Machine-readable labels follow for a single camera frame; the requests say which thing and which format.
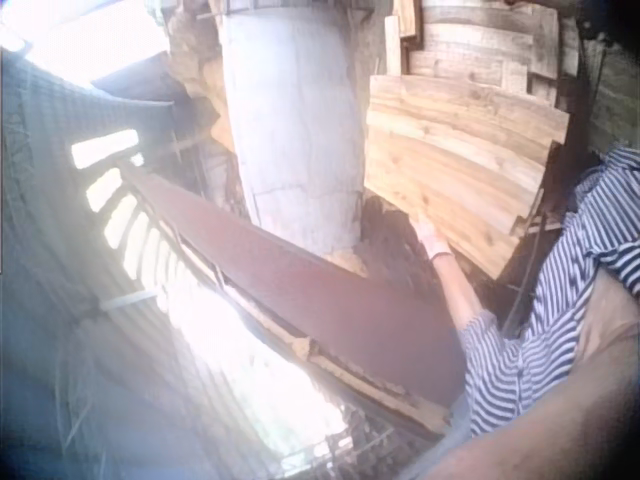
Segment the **striped shirt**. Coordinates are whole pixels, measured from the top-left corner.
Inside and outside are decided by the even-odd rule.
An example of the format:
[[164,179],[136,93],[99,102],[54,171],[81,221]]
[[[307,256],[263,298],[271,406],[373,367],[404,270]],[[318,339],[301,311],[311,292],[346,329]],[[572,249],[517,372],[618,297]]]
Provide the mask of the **striped shirt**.
[[568,376],[599,267],[640,298],[640,152],[606,155],[576,198],[578,210],[567,214],[540,271],[523,335],[503,338],[486,311],[460,332],[473,436],[526,412]]

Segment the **gloved hand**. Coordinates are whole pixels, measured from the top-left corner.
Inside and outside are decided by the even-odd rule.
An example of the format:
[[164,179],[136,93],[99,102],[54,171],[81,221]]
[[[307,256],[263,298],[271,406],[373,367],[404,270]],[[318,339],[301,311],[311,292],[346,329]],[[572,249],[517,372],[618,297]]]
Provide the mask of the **gloved hand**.
[[435,225],[424,215],[420,215],[417,221],[410,220],[416,231],[418,240],[424,245],[429,260],[433,260],[436,255],[451,254],[449,242],[435,227]]

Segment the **brown metal beam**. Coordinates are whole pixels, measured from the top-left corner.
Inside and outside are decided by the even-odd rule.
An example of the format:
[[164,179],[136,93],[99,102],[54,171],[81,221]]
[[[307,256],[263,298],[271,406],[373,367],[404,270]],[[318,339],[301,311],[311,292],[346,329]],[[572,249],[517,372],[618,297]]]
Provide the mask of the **brown metal beam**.
[[323,350],[446,407],[461,393],[464,357],[441,305],[336,267],[160,177],[122,170],[203,258]]

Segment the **bright sky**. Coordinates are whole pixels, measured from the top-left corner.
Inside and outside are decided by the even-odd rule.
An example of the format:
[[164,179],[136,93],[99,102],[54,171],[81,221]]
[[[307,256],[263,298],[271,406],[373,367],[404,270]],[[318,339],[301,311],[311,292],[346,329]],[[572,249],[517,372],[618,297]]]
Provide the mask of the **bright sky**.
[[3,10],[3,21],[34,42],[28,60],[77,85],[89,86],[93,80],[169,48],[162,28],[141,0],[121,1],[51,28],[52,19],[68,16],[81,0],[62,2],[67,7],[64,13],[57,11],[59,3],[14,0]]

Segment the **concrete pillar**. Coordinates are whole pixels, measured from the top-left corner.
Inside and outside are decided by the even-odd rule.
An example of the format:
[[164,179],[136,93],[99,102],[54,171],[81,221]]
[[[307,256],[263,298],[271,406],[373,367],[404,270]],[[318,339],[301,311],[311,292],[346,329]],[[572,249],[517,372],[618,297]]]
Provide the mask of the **concrete pillar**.
[[220,39],[251,220],[318,255],[354,246],[364,140],[346,15],[257,9],[224,17]]

